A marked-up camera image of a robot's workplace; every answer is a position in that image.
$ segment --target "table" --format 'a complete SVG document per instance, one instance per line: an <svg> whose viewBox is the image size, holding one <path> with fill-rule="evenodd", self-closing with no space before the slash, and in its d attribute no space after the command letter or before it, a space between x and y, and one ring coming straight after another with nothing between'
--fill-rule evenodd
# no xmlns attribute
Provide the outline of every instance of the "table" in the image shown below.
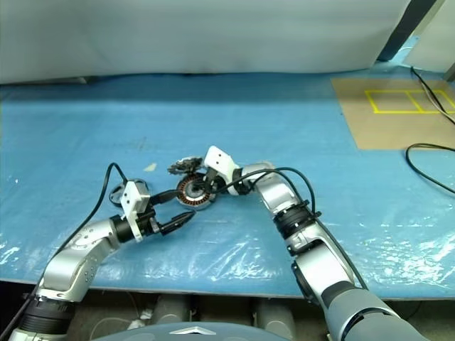
<svg viewBox="0 0 455 341"><path fill-rule="evenodd" d="M179 180L170 164L216 145L240 166L267 159L303 171L322 222L379 296L455 297L454 196L414 174L402 151L356 148L331 86L336 76L133 75L2 87L0 278L38 279L92 209L110 162L157 193ZM340 77L408 78L409 70L386 63ZM449 152L415 151L414 160L454 184ZM170 202L158 216L182 210ZM117 213L105 200L95 219ZM300 297L290 265L258 197L226 196L173 234L125 244L93 286Z"/></svg>

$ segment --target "metal gear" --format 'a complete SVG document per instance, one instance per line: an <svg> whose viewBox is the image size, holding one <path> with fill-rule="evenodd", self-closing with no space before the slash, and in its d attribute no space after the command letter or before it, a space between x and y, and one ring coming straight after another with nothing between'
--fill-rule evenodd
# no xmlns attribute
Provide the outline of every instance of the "metal gear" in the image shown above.
<svg viewBox="0 0 455 341"><path fill-rule="evenodd" d="M178 182L177 190L180 190L181 194L177 200L183 206L193 210L202 210L215 201L216 194L207 193L200 186L195 187L197 183L202 181L203 177L204 175L201 173L193 173Z"/></svg>
<svg viewBox="0 0 455 341"><path fill-rule="evenodd" d="M168 167L168 172L174 175L180 174L192 174L198 169L202 168L202 158L196 158L193 156L182 158L173 165Z"/></svg>

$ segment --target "cardboard sheet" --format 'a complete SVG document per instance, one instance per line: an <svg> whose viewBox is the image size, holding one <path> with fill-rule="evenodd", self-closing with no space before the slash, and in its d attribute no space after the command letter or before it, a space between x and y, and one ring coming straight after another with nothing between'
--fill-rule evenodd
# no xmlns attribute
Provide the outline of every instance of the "cardboard sheet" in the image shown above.
<svg viewBox="0 0 455 341"><path fill-rule="evenodd" d="M455 145L453 124L412 80L332 79L350 132L360 149L401 149L417 142ZM455 95L444 81L428 81L448 113Z"/></svg>

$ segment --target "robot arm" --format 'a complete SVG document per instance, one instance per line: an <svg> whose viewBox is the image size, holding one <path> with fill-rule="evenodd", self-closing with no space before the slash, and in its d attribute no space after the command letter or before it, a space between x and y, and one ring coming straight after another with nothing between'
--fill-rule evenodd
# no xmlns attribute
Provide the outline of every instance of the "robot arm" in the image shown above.
<svg viewBox="0 0 455 341"><path fill-rule="evenodd" d="M150 234L168 234L194 216L194 212L185 212L166 224L156 221L154 205L175 198L177 190L150 196L143 183L128 181L122 194L123 217L116 215L82 227L49 261L10 340L64 340L75 303L84 298L108 255L131 239L140 242Z"/></svg>
<svg viewBox="0 0 455 341"><path fill-rule="evenodd" d="M323 308L334 341L426 340L377 296L355 286L354 271L341 247L319 222L316 212L307 207L308 201L300 201L278 174L268 173L273 165L257 163L240 168L214 146L203 164L208 169L206 190L211 191L216 177L226 184L235 182L228 188L231 195L247 194L254 184L295 257L292 271L299 287L307 299Z"/></svg>

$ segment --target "black cable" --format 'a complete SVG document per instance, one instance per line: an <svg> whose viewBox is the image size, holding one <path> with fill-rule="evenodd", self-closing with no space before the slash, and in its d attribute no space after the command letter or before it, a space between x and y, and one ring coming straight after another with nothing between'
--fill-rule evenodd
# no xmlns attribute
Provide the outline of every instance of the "black cable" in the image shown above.
<svg viewBox="0 0 455 341"><path fill-rule="evenodd" d="M309 180L305 177L305 175L303 175L301 172L299 172L297 169L294 169L294 168L290 168L290 167L282 167L282 168L264 168L264 169L260 169L260 170L254 170L252 172L249 172L248 174L245 174L239 178L237 178L236 180L232 181L231 183L228 183L227 185L224 185L223 187L221 188L218 188L217 190L215 190L214 192L210 192L211 194L219 194L225 190L227 190L229 187L232 187L233 185L239 183L240 181L243 181L249 177L251 177L252 175L256 175L256 174L262 174L260 177L258 177L258 179L256 179L253 183L253 185L250 186L250 191L253 189L253 187L255 186L256 182L259 181L261 178L263 178L264 176L270 174L270 173L276 173L276 174L279 174L281 177L283 177L289 184L289 186L291 186L292 190L294 191L294 193L296 194L297 198L303 202L300 194L299 194L299 191L296 189L296 186L295 184L291 181L291 179L289 179L289 177L286 175L286 174L283 174L283 172L281 171L291 171L291 172L294 172L298 175L301 176L301 178L305 181L308 189L309 189L309 192L310 192L310 196L311 196L311 206L312 206L312 211L313 213L315 214L316 213L316 203L315 203L315 196L314 196L314 191L313 191L313 188L311 187L311 184L309 182Z"/></svg>
<svg viewBox="0 0 455 341"><path fill-rule="evenodd" d="M282 173L282 171L289 171L289 172L292 172L292 173L295 173L297 174L304 182L305 182L305 185L307 186L308 188L308 191L310 192L310 198L311 198L311 213L313 213L313 215L316 215L316 196L314 195L314 190L313 190L313 186L311 186L311 183L310 183L310 180L308 180L308 178L300 171L300 170L297 170L295 168L291 168L291 167L278 167L278 168L275 168L276 171L278 171L278 174L280 174L280 176L282 176L283 178L285 178L287 180L287 182L291 185L292 187L292 190L294 190L294 192L296 193L296 196L298 197L298 199L303 202L303 200L301 199L301 196L300 196L300 193L299 191L295 188L294 184L292 183L292 181L290 181L290 179L285 176L285 174ZM253 187L256 185L256 183L261 180L263 177L265 177L266 174L263 174L261 175L260 177L258 177L258 179L256 179L252 184L251 184L251 189L253 189Z"/></svg>
<svg viewBox="0 0 455 341"><path fill-rule="evenodd" d="M417 304L417 307L412 311L412 313L410 313L406 318L403 318L403 320L409 321L411 318L413 318L415 316L415 314L417 314L419 312L420 307L422 307L422 304L423 304L423 301L420 301Z"/></svg>
<svg viewBox="0 0 455 341"><path fill-rule="evenodd" d="M412 144L411 146L407 147L406 148L406 153L405 153L405 158L406 158L406 162L407 164L409 165L409 167L412 168L412 170L419 174L420 176L423 176L424 178L426 178L427 180L431 181L432 183L435 183L436 185L442 187L443 189L445 190L448 190L450 193L453 193L455 194L455 189L453 188L450 188L449 186L443 184L443 183L440 183L438 180L432 178L431 176L425 174L424 172L422 172L420 169L418 169L411 161L410 159L410 151L414 148L433 148L433 149L441 149L441 150L445 150L445 151L455 151L455 148L450 148L450 147L447 147L447 146L440 146L438 144L424 144L424 143L421 143L421 144Z"/></svg>
<svg viewBox="0 0 455 341"><path fill-rule="evenodd" d="M422 76L420 76L417 71L414 69L414 67L411 67L410 68L410 72L411 72L411 75L416 75L418 78L419 78L419 82L420 84L423 86L424 90L427 90L427 94L431 97L430 98L430 102L431 102L431 99L433 99L433 105L435 107L437 107L436 109L438 109L442 114L443 116L448 119L450 121L450 123L452 124L455 124L455 120L447 113L447 111L445 110L445 108L442 106L441 102L439 101L438 97L435 95L434 91L431 89L431 87L429 87L429 85L424 81L424 79L422 78Z"/></svg>
<svg viewBox="0 0 455 341"><path fill-rule="evenodd" d="M217 189L214 192L214 194L221 193L224 190L227 190L229 187L233 186L234 184L239 183L240 181L242 181L242 180L244 180L246 178L249 178L252 175L264 173L252 183L252 185L250 186L250 190L252 190L253 187L255 186L255 184L257 183L257 181L259 181L261 178L265 177L267 174L270 174L270 173L277 173L281 177L286 179L286 181L288 182L288 184L291 186L292 190L296 194L297 198L300 200L300 202L303 202L303 200L301 199L301 196L299 194L299 191L296 189L295 184L291 181L291 179L289 179L285 174L283 174L282 171L291 171L293 173L296 173L297 175L299 175L304 180L304 182L306 183L306 186L309 189L310 196L311 196L311 213L313 214L314 219L316 219L316 201L315 201L315 195L314 195L313 188L312 188L308 178L303 173L301 173L300 171L298 171L295 168L280 167L280 168L265 168L265 169L261 169L261 170L255 170L255 171L250 172L250 173L248 173L246 175L243 175L240 178L236 179L235 181L232 181L231 183L228 183L227 185ZM348 263L348 265L352 268L353 273L355 274L355 277L357 278L357 280L360 283L360 285L362 286L362 288L364 288L365 290L368 290L368 286L367 286L366 282L363 280L362 275L360 275L359 270L357 270L357 267L355 267L354 263L352 262L352 260L350 259L349 255L346 253L344 248L340 245L340 243L338 243L338 241L336 240L334 235L330 232L330 230L326 226L324 226L324 224L319 223L319 225L322 227L324 232L327 233L327 235L332 239L332 241L336 245L336 247L340 250L340 253L346 259L346 262Z"/></svg>
<svg viewBox="0 0 455 341"><path fill-rule="evenodd" d="M126 183L128 181L127 177L122 172L122 169L119 167L119 165L117 165L116 163L111 163L107 167L106 174L105 174L105 180L104 180L104 182L102 184L100 197L98 198L98 201L97 201L96 205L93 207L92 212L90 212L90 214L84 219L84 221L79 225L79 227L77 229L75 229L74 232L71 233L70 236L60 245L60 247L57 249L57 251L54 253L54 255L50 259L55 257L55 255L57 255L60 251L62 251L65 248L66 244L72 238L74 238L74 236L77 234L77 232L80 229L82 229L93 218L95 213L98 211L98 209L100 208L100 206L102 204L102 201L103 201L103 199L105 197L106 190L107 190L107 184L109 183L109 178L110 178L111 170L112 170L113 167L115 167L117 169L117 171L119 172L119 175L122 178L124 183ZM35 296L36 291L38 290L38 288L40 286L40 282L43 279L43 276L44 276L44 272L41 274L41 277L38 279L38 282L36 283L35 287L33 288L32 292L30 293L30 295L28 295L28 297L25 300L25 302L22 304L22 306L19 308L17 313L13 316L13 318L11 319L9 324L6 326L6 328L1 333L0 341L4 341L6 339L6 336L8 336L9 333L13 330L13 328L16 327L19 318L21 318L21 316L22 316L22 313L27 308L28 304L34 299L34 296Z"/></svg>
<svg viewBox="0 0 455 341"><path fill-rule="evenodd" d="M442 106L441 102L439 101L438 97L436 97L435 93L434 93L433 90L431 89L431 87L429 87L429 85L424 81L424 79L422 78L422 76L419 75L419 73L414 69L413 66L411 67L411 73L412 73L413 75L416 75L417 78L419 78L419 81L422 83L422 85L423 85L424 87L427 88L428 92L429 92L430 95L433 97L434 101L439 105L439 108L440 108L443 112L447 113L446 110L445 110L445 108Z"/></svg>

